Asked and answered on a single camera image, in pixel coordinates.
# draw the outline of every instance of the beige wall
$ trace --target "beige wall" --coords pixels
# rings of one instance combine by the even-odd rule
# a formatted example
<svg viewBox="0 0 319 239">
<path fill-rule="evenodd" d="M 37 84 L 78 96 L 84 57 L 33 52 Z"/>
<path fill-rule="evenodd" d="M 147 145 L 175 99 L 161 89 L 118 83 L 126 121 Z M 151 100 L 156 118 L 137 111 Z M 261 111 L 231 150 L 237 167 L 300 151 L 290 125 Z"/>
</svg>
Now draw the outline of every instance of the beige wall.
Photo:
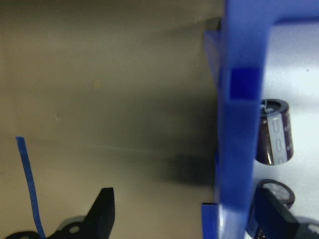
<svg viewBox="0 0 319 239">
<path fill-rule="evenodd" d="M 0 2 L 0 238 L 47 236 L 114 187 L 113 239 L 201 237 L 216 92 L 202 46 L 221 0 Z"/>
</svg>

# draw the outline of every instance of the blue tape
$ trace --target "blue tape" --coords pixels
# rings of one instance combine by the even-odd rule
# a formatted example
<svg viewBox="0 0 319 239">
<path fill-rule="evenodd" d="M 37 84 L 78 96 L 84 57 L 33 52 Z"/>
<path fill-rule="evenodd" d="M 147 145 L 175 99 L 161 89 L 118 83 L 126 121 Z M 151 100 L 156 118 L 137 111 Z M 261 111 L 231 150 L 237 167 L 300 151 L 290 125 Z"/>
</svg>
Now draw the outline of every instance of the blue tape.
<svg viewBox="0 0 319 239">
<path fill-rule="evenodd" d="M 24 138 L 21 136 L 17 136 L 15 137 L 15 139 L 18 145 L 20 156 L 21 156 L 26 182 L 28 184 L 34 223 L 41 239 L 45 239 L 45 234 L 44 234 L 41 219 L 40 219 L 38 200 L 37 200 L 36 191 L 35 191 L 35 184 L 33 180 L 28 153 L 25 146 L 25 141 L 24 141 Z"/>
<path fill-rule="evenodd" d="M 216 203 L 201 205 L 203 239 L 217 239 L 217 214 L 218 205 Z"/>
</svg>

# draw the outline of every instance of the black plastic part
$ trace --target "black plastic part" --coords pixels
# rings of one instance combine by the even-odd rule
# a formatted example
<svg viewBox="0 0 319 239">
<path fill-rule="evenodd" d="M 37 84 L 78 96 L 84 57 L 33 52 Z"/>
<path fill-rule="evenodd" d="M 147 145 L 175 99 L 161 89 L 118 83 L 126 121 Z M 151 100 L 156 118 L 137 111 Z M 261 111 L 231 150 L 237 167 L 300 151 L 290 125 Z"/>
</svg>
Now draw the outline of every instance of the black plastic part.
<svg viewBox="0 0 319 239">
<path fill-rule="evenodd" d="M 288 187 L 286 184 L 283 184 L 283 183 L 278 182 L 278 181 L 273 180 L 273 179 L 264 179 L 264 180 L 259 181 L 259 183 L 257 184 L 257 188 L 264 188 L 264 185 L 266 185 L 268 183 L 278 184 L 278 185 L 282 186 L 283 188 L 285 188 L 289 192 L 289 198 L 286 200 L 281 199 L 280 200 L 281 203 L 286 205 L 288 208 L 290 208 L 294 204 L 295 199 L 296 199 L 295 194 L 291 190 L 291 188 Z"/>
<path fill-rule="evenodd" d="M 114 220 L 115 204 L 113 188 L 103 188 L 83 223 L 98 239 L 108 239 Z"/>
<path fill-rule="evenodd" d="M 71 223 L 47 239 L 108 239 L 115 220 L 113 188 L 103 188 L 84 222 Z M 35 232 L 14 233 L 5 239 L 40 239 Z"/>
<path fill-rule="evenodd" d="M 28 238 L 28 239 L 40 239 L 40 236 L 38 233 L 35 232 L 20 232 L 20 233 L 14 233 L 5 239 L 21 239 L 21 238 Z"/>
<path fill-rule="evenodd" d="M 266 188 L 256 189 L 255 218 L 267 239 L 319 239 Z"/>
</svg>

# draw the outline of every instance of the black component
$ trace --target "black component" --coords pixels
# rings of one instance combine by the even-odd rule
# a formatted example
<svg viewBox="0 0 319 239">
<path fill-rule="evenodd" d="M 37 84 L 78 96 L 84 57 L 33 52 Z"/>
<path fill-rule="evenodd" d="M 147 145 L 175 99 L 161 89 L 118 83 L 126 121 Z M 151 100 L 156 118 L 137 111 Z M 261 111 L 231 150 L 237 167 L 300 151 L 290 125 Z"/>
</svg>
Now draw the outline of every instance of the black component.
<svg viewBox="0 0 319 239">
<path fill-rule="evenodd" d="M 84 222 L 71 223 L 47 239 L 108 239 L 115 220 L 113 188 L 103 188 Z M 20 232 L 5 239 L 40 239 L 35 232 Z"/>
<path fill-rule="evenodd" d="M 256 189 L 255 218 L 267 239 L 319 239 L 318 225 L 299 223 L 267 188 Z"/>
<path fill-rule="evenodd" d="M 28 238 L 28 239 L 40 239 L 40 236 L 38 235 L 38 233 L 35 233 L 35 232 L 15 233 L 15 234 L 12 234 L 12 235 L 6 237 L 5 239 L 21 239 L 23 237 Z"/>
<path fill-rule="evenodd" d="M 263 100 L 256 159 L 264 164 L 277 165 L 290 160 L 293 154 L 288 103 Z"/>
<path fill-rule="evenodd" d="M 267 188 L 269 189 L 275 197 L 284 204 L 287 208 L 291 208 L 295 202 L 295 194 L 286 184 L 278 182 L 272 179 L 261 180 L 257 184 L 257 188 Z"/>
<path fill-rule="evenodd" d="M 261 180 L 257 184 L 257 188 L 269 189 L 271 193 L 287 208 L 290 208 L 295 202 L 294 192 L 287 185 L 281 182 L 278 182 L 272 179 L 265 179 L 265 180 Z M 255 201 L 254 200 L 251 205 L 246 231 L 250 235 L 250 237 L 253 239 L 266 238 L 255 219 Z"/>
</svg>

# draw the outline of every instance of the blue plastic bracket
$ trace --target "blue plastic bracket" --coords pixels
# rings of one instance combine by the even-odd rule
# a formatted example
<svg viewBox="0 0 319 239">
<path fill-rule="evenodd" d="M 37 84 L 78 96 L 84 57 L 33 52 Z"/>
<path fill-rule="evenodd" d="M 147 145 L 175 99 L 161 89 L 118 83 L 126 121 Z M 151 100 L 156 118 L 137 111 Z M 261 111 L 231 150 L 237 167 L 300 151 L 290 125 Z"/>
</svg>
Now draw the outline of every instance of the blue plastic bracket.
<svg viewBox="0 0 319 239">
<path fill-rule="evenodd" d="M 318 21 L 319 0 L 226 0 L 220 31 L 204 48 L 218 89 L 218 210 L 202 208 L 204 239 L 242 239 L 252 193 L 259 104 L 269 32 L 283 22 Z M 207 225 L 217 225 L 216 234 Z"/>
</svg>

